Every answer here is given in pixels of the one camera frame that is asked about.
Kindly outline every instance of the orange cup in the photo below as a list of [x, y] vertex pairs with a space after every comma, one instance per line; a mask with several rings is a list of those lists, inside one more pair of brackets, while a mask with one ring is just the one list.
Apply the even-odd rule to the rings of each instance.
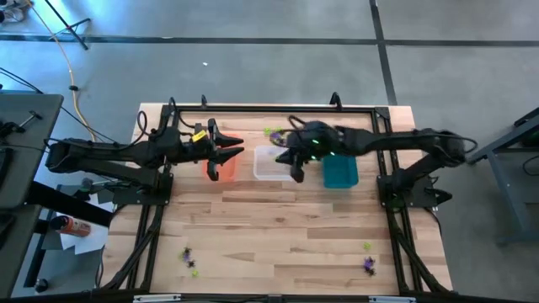
[[[236, 134], [223, 133], [223, 135], [239, 138], [239, 136]], [[232, 159], [226, 161], [225, 164], [223, 164], [222, 166], [219, 164], [216, 165], [216, 170], [217, 172], [219, 172], [219, 180], [217, 182], [234, 182], [236, 177], [236, 158], [237, 156], [233, 157]], [[200, 161], [200, 163], [205, 178], [210, 180], [210, 177], [208, 177], [208, 174], [206, 173], [208, 161], [204, 160]]]

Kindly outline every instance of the teal container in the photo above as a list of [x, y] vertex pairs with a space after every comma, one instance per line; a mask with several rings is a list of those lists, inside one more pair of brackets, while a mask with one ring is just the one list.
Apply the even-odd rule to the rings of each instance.
[[349, 189], [360, 181], [355, 157], [326, 156], [322, 164], [323, 186], [326, 189]]

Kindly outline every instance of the yellow tag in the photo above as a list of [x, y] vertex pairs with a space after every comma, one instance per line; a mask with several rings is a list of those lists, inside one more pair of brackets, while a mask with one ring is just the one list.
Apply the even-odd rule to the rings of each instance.
[[201, 130], [197, 134], [195, 134], [192, 139], [193, 139], [193, 142], [197, 142], [198, 140], [204, 137], [205, 137], [205, 130]]

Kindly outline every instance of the black floor stripe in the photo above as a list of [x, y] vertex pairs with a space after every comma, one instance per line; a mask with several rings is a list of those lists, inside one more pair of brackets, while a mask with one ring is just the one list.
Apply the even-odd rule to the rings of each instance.
[[[204, 38], [80, 35], [88, 43], [126, 44], [267, 44], [267, 45], [390, 45], [451, 47], [539, 47], [539, 40], [396, 40], [345, 38]], [[70, 35], [58, 35], [60, 42], [77, 42]], [[48, 35], [0, 34], [0, 41], [54, 42]]]
[[381, 42], [378, 44], [378, 55], [380, 56], [382, 77], [384, 79], [384, 86], [386, 87], [387, 103], [389, 105], [397, 105], [397, 96], [395, 95], [395, 87], [393, 86], [393, 79], [391, 77], [389, 58], [387, 58], [387, 48], [386, 44], [383, 43], [384, 32], [382, 29], [382, 22], [380, 20], [380, 12], [378, 11], [376, 0], [370, 0], [369, 3], [371, 5], [372, 23], [374, 24], [376, 39]]
[[535, 40], [384, 40], [391, 46], [539, 47]]
[[[244, 45], [376, 45], [376, 39], [340, 38], [182, 38], [182, 37], [120, 37], [80, 35], [86, 43], [129, 44], [244, 44]], [[60, 42], [77, 42], [70, 35], [57, 37]], [[4, 41], [54, 42], [48, 35], [0, 35]]]

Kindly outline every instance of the white paper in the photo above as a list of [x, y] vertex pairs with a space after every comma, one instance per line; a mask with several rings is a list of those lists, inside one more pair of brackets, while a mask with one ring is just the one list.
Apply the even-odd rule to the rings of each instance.
[[[91, 205], [98, 206], [103, 210], [112, 212], [114, 205], [112, 202], [100, 204], [98, 201], [97, 194], [90, 194], [90, 201], [88, 202]], [[61, 246], [64, 250], [69, 247], [75, 247], [75, 254], [88, 253], [95, 250], [101, 249], [104, 244], [107, 242], [107, 237], [109, 236], [109, 229], [107, 227], [90, 223], [92, 229], [90, 234], [85, 237], [75, 237], [66, 234], [60, 234]]]

